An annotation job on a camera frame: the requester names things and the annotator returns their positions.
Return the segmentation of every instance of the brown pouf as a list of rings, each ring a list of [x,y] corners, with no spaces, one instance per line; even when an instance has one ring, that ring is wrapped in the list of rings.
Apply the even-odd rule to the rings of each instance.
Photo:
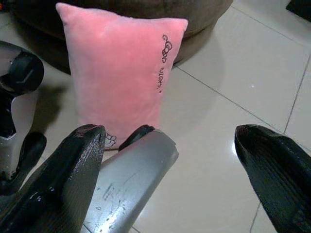
[[[208,39],[219,17],[233,0],[62,0],[85,8],[99,8],[135,18],[186,18],[189,21],[175,62],[193,56]],[[69,72],[62,22],[55,0],[17,0],[12,11],[20,31],[35,52],[53,66]]]

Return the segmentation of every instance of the white tile floor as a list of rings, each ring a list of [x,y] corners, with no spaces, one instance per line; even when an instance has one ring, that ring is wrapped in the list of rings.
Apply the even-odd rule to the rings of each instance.
[[[172,71],[161,121],[180,157],[131,232],[275,232],[233,135],[239,124],[261,124],[311,149],[311,23],[287,12],[287,3],[235,0],[204,48]],[[7,14],[0,40],[27,48]],[[45,70],[36,116],[51,118],[43,158],[76,125],[70,77],[46,63]]]

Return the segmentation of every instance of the pillow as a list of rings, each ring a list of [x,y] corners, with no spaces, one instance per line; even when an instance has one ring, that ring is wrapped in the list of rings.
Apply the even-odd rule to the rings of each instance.
[[[81,125],[104,125],[106,149],[139,126],[159,127],[159,111],[188,21],[136,19],[58,3]]]

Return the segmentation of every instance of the pink pillow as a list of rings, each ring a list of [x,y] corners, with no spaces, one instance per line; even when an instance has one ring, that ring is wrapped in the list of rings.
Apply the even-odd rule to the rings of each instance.
[[[80,124],[104,125],[106,149],[139,126],[159,127],[159,111],[186,19],[136,19],[58,3]]]

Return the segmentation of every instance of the gray plastic part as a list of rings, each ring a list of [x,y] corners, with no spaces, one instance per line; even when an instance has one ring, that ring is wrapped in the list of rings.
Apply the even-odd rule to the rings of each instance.
[[[91,233],[128,232],[177,158],[175,143],[153,131],[106,160],[84,226]]]
[[[19,162],[19,154],[26,135],[33,124],[37,91],[18,96],[12,101],[12,119],[16,133],[10,138],[0,136],[0,173],[10,179]]]

